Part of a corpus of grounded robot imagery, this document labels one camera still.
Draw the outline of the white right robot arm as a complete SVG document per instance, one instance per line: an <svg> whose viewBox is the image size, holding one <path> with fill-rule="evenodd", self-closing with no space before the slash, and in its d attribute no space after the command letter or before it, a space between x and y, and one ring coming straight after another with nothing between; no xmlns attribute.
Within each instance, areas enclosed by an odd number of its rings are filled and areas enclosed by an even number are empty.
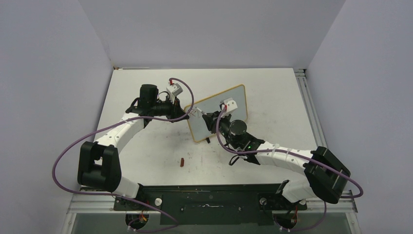
<svg viewBox="0 0 413 234"><path fill-rule="evenodd" d="M294 202L318 197L337 204L351 173L326 147L315 150L294 150L258 139L247 132L242 120L231 120L231 115L219 111L202 114L207 129L216 134L221 146L243 160L284 168L306 178L305 182L288 182L275 196L276 204L287 209Z"/></svg>

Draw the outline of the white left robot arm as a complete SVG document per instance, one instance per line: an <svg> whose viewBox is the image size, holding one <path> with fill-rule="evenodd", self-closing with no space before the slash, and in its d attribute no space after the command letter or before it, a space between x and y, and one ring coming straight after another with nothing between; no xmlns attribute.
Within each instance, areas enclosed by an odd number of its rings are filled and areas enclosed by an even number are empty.
<svg viewBox="0 0 413 234"><path fill-rule="evenodd" d="M81 145L78 183L122 195L133 210L141 209L145 205L145 196L138 192L138 183L122 176L119 154L155 117L166 117L170 122L188 119L178 98L182 91L179 84L171 82L165 90L166 98L161 100L156 85L142 85L139 97L126 109L117 126L95 142L86 141Z"/></svg>

